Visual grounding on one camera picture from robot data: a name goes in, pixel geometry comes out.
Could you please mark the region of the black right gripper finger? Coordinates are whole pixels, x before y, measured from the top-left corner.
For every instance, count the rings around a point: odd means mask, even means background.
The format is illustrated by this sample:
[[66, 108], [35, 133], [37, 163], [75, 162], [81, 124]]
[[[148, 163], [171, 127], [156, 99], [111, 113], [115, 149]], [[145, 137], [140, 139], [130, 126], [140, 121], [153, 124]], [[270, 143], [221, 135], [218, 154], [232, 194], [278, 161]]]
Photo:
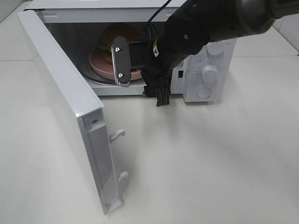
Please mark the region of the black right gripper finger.
[[170, 104], [172, 71], [162, 71], [156, 77], [151, 77], [145, 70], [142, 71], [145, 81], [143, 95], [147, 98], [156, 98], [157, 107]]
[[156, 29], [155, 24], [147, 23], [142, 32], [142, 40], [145, 42], [145, 41], [150, 41], [157, 37], [158, 37], [158, 31]]

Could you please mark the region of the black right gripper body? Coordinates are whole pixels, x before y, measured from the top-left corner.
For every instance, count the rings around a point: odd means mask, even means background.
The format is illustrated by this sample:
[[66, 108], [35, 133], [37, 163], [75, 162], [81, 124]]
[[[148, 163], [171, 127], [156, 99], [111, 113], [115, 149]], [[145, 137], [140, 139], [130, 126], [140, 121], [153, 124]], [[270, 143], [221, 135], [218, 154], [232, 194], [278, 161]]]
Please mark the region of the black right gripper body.
[[178, 64], [178, 43], [168, 38], [128, 44], [128, 74], [140, 70], [150, 88], [169, 88], [172, 71]]

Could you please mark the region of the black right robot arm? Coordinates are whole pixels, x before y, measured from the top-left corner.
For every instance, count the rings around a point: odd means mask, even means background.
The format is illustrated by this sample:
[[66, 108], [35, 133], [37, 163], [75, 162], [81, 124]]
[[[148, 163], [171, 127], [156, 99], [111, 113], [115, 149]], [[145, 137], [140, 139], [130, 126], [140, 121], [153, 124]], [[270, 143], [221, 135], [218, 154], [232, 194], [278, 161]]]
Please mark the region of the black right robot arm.
[[297, 14], [296, 0], [188, 0], [142, 47], [144, 96], [168, 105], [173, 69], [210, 42], [259, 35], [275, 20]]

